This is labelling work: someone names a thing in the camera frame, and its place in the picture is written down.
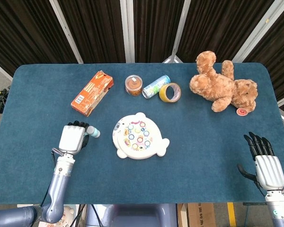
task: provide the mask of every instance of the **white toy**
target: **white toy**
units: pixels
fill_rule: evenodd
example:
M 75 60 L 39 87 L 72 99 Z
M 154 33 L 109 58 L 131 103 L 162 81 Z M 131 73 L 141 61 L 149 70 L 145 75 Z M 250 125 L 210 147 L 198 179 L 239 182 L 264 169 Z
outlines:
M 129 115 L 115 125 L 113 142 L 120 158 L 145 159 L 155 154 L 164 156 L 169 139 L 162 139 L 155 122 L 144 113 Z

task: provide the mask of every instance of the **cardboard box on floor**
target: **cardboard box on floor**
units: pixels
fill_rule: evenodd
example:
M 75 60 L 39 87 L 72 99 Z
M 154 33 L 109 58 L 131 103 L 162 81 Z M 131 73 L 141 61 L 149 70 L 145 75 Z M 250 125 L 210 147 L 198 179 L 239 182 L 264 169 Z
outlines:
M 179 227 L 216 227 L 213 203 L 177 205 Z

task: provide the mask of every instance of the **blue tablecloth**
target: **blue tablecloth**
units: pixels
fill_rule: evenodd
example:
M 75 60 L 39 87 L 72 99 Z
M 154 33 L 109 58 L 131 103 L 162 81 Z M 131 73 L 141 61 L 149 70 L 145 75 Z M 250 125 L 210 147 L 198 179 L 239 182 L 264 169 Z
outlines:
M 74 120 L 101 131 L 76 159 L 65 203 L 174 203 L 264 201 L 236 164 L 255 173 L 249 131 L 268 138 L 284 170 L 284 127 L 266 68 L 234 64 L 236 79 L 258 84 L 257 107 L 245 117 L 229 106 L 221 113 L 193 94 L 188 83 L 196 64 L 35 64 L 17 69 L 0 124 L 0 204 L 40 203 L 53 174 L 51 149 L 58 147 L 63 126 Z M 221 71 L 221 65 L 215 64 Z M 103 70 L 115 85 L 85 117 L 71 101 L 94 74 Z M 162 75 L 182 88 L 176 103 L 125 92 L 124 80 L 136 74 L 144 85 Z M 164 157 L 120 159 L 112 131 L 123 116 L 144 112 L 170 146 Z

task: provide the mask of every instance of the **floor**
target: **floor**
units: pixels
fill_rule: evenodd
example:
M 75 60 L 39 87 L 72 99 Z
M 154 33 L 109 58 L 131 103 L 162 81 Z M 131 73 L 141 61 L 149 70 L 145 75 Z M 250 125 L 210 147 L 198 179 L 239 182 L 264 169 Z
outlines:
M 0 73 L 0 89 L 7 88 L 11 84 L 11 81 L 7 79 Z M 0 210 L 15 208 L 16 205 L 0 205 Z M 272 222 L 268 213 L 266 206 L 249 206 L 248 207 L 248 227 L 272 227 Z M 215 203 L 214 204 L 216 225 L 217 227 L 228 227 L 229 216 L 226 203 Z M 243 227 L 246 217 L 247 206 L 244 206 L 242 203 L 234 203 L 236 224 L 238 227 Z

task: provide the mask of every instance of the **teddy bear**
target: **teddy bear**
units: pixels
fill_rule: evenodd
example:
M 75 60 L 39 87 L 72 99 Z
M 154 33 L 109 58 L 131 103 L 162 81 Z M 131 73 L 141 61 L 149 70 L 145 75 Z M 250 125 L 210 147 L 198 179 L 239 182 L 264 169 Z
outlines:
M 213 101 L 212 110 L 221 112 L 229 104 L 244 108 L 247 113 L 256 108 L 257 84 L 250 79 L 234 80 L 233 64 L 229 60 L 222 63 L 222 73 L 216 73 L 213 64 L 216 55 L 205 51 L 197 56 L 196 64 L 199 75 L 191 78 L 190 90 L 203 98 Z

